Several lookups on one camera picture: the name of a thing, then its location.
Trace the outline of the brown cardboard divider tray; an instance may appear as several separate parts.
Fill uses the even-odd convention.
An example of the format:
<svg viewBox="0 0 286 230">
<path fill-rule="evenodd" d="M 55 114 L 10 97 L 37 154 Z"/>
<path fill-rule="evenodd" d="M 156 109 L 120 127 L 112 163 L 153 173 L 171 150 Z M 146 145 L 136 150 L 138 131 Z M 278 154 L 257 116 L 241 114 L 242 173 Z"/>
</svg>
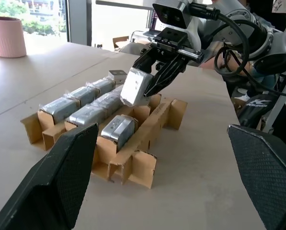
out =
<svg viewBox="0 0 286 230">
<path fill-rule="evenodd" d="M 152 96 L 148 105 L 122 106 L 109 115 L 98 124 L 91 173 L 106 180 L 118 174 L 122 183 L 132 181 L 151 188 L 157 159 L 148 150 L 163 127 L 179 129 L 186 107 L 187 103 L 184 101 L 162 98 L 157 94 Z M 134 134 L 120 150 L 117 150 L 113 141 L 101 136 L 103 128 L 116 115 L 131 117 L 136 122 Z M 30 143 L 43 150 L 51 149 L 63 133 L 80 127 L 66 120 L 55 124 L 51 115 L 43 111 L 24 118 L 22 124 Z"/>
</svg>

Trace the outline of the open cardboard box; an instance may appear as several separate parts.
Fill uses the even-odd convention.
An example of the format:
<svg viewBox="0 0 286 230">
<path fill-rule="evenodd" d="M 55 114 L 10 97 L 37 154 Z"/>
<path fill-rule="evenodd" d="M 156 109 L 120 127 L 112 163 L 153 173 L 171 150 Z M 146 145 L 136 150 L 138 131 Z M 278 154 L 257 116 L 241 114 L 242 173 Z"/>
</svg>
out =
<svg viewBox="0 0 286 230">
<path fill-rule="evenodd" d="M 112 39 L 114 51 L 118 52 L 129 43 L 129 36 L 115 37 Z"/>
</svg>

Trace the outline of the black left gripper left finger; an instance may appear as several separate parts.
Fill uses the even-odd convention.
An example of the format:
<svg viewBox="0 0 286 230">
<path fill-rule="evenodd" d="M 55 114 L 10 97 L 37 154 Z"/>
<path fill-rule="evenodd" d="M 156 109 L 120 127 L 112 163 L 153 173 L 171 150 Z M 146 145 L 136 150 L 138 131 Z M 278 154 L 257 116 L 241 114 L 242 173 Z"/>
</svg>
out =
<svg viewBox="0 0 286 230">
<path fill-rule="evenodd" d="M 0 230 L 72 230 L 92 171 L 98 125 L 62 134 L 0 211 Z"/>
</svg>

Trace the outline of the pink ribbed cup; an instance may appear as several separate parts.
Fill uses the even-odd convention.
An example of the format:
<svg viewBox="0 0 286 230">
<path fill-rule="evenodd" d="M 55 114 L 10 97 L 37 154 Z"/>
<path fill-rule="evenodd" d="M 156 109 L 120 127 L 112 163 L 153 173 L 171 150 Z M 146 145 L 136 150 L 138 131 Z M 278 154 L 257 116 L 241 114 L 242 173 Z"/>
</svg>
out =
<svg viewBox="0 0 286 230">
<path fill-rule="evenodd" d="M 0 57 L 21 58 L 26 56 L 22 21 L 0 16 Z"/>
</svg>

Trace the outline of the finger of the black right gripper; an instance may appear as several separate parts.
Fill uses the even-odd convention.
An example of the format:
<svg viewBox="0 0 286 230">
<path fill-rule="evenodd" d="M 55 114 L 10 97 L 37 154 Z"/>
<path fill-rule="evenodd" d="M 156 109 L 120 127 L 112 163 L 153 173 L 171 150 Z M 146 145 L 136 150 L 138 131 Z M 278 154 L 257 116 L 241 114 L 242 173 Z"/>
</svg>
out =
<svg viewBox="0 0 286 230">
<path fill-rule="evenodd" d="M 172 61 L 167 62 L 150 81 L 144 96 L 153 96 L 170 85 L 179 73 L 185 71 L 188 62 L 189 59 L 182 55 L 177 55 Z"/>
<path fill-rule="evenodd" d="M 152 72 L 152 66 L 155 62 L 165 63 L 166 59 L 162 54 L 162 50 L 153 47 L 145 50 L 145 52 L 141 54 L 141 56 L 134 62 L 133 68 L 143 72 Z"/>
</svg>

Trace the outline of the open laptop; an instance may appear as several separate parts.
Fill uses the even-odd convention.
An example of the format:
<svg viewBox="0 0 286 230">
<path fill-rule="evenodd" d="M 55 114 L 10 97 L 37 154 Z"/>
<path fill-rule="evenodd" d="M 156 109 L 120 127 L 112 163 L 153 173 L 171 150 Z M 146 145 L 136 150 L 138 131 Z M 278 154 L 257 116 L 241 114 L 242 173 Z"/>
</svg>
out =
<svg viewBox="0 0 286 230">
<path fill-rule="evenodd" d="M 162 23 L 156 12 L 151 10 L 148 17 L 148 30 L 143 33 L 144 36 L 155 37 L 157 36 L 162 30 L 167 27 L 166 24 Z"/>
</svg>

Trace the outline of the silver battery left row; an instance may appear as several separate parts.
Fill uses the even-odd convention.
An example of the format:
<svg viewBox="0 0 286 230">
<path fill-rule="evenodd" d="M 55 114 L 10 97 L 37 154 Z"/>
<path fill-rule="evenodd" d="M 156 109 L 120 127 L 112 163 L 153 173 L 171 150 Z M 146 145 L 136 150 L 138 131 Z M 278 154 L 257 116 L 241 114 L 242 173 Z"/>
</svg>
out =
<svg viewBox="0 0 286 230">
<path fill-rule="evenodd" d="M 74 100 L 60 97 L 39 108 L 40 111 L 52 115 L 55 123 L 59 123 L 78 110 L 77 103 Z"/>
</svg>

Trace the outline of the silver battery middle row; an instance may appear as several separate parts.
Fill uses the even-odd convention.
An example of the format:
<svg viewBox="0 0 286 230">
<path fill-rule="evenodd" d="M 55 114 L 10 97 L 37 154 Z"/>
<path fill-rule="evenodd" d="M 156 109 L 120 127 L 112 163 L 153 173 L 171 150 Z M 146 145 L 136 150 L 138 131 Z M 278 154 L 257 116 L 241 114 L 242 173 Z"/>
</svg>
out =
<svg viewBox="0 0 286 230">
<path fill-rule="evenodd" d="M 100 124 L 108 117 L 108 115 L 107 109 L 87 104 L 71 114 L 66 121 L 77 126 L 91 123 Z"/>
</svg>

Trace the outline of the silver battery front slot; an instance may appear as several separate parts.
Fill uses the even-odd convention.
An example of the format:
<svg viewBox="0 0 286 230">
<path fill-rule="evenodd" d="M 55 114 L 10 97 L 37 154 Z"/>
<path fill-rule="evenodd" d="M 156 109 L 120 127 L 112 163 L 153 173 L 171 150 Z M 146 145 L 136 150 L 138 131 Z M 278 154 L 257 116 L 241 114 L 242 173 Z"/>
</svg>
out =
<svg viewBox="0 0 286 230">
<path fill-rule="evenodd" d="M 136 122 L 133 118 L 116 115 L 101 131 L 101 136 L 113 141 L 120 150 L 134 134 Z"/>
</svg>

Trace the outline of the silver battery row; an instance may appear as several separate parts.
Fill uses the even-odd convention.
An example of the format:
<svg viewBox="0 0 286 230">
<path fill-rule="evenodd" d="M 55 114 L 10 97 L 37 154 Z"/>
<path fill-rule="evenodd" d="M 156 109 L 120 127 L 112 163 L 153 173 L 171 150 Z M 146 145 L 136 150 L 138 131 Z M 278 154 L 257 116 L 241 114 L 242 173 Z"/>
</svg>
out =
<svg viewBox="0 0 286 230">
<path fill-rule="evenodd" d="M 40 111 L 52 115 L 55 123 L 59 123 L 78 110 L 77 103 L 74 100 L 60 97 L 39 108 Z"/>
<path fill-rule="evenodd" d="M 91 123 L 100 124 L 108 117 L 108 115 L 107 109 L 87 104 L 71 114 L 66 121 L 77 126 Z"/>
</svg>

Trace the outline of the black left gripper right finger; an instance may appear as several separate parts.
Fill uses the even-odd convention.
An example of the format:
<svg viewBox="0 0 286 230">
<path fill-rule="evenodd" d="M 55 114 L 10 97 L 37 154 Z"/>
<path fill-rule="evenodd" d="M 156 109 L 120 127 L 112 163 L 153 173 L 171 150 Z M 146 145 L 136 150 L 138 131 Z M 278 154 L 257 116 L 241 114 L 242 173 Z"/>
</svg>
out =
<svg viewBox="0 0 286 230">
<path fill-rule="evenodd" d="M 286 230 L 286 144 L 262 131 L 227 129 L 242 183 L 266 230 Z"/>
</svg>

